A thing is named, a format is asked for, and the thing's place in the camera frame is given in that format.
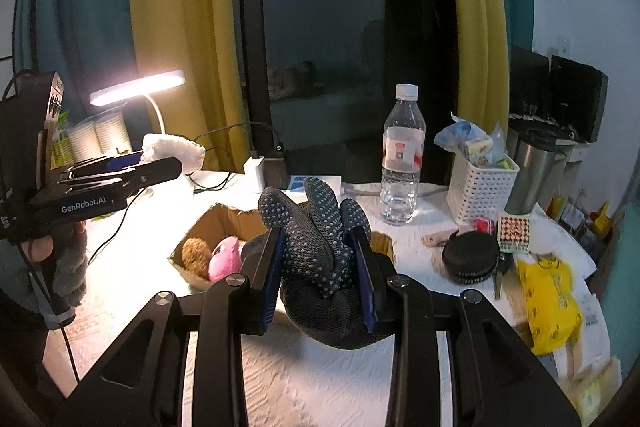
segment brown fuzzy ball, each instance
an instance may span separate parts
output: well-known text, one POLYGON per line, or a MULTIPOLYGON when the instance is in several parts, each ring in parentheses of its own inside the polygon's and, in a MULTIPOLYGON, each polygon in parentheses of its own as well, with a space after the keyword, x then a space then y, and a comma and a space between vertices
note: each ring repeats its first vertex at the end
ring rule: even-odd
POLYGON ((199 237, 190 237, 182 245, 184 267, 206 280, 209 280, 211 255, 209 245, 199 237))

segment yellow tissue pack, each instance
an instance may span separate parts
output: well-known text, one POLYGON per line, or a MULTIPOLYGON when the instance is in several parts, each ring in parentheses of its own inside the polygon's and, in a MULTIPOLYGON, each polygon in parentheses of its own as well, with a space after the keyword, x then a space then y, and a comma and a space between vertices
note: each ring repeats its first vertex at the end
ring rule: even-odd
POLYGON ((534 355, 546 355, 580 331, 582 315, 571 293, 572 274, 567 263, 552 253, 530 255, 532 263, 518 259, 518 277, 527 305, 534 355))

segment plastic water bottle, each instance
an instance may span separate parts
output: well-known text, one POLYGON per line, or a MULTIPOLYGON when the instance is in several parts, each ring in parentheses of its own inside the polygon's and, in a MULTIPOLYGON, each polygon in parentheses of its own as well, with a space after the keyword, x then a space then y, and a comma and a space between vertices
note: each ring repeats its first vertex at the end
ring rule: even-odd
POLYGON ((418 86, 398 84, 396 100, 382 142, 380 212, 386 222, 402 225, 414 215, 425 124, 418 109, 418 86))

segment paper cup stack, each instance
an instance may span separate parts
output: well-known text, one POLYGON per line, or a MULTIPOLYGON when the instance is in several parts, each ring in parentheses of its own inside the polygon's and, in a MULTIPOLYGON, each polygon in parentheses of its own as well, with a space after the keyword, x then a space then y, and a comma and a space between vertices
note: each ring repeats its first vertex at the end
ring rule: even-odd
POLYGON ((121 112, 110 112, 95 123, 100 149, 105 155, 131 152, 131 142, 121 112))
POLYGON ((102 150, 100 149, 100 142, 98 142, 93 120, 79 123, 73 127, 73 129, 70 129, 68 131, 68 137, 76 162, 91 160, 102 156, 102 150))

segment white plastic basket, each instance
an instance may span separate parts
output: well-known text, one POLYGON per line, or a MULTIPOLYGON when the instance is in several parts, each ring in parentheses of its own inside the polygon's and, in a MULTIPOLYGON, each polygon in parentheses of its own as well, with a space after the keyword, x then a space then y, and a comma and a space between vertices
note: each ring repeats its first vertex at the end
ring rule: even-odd
POLYGON ((511 169, 479 169, 461 153, 456 154, 446 200, 459 225, 476 217, 496 219, 504 210, 520 168, 507 157, 511 169))

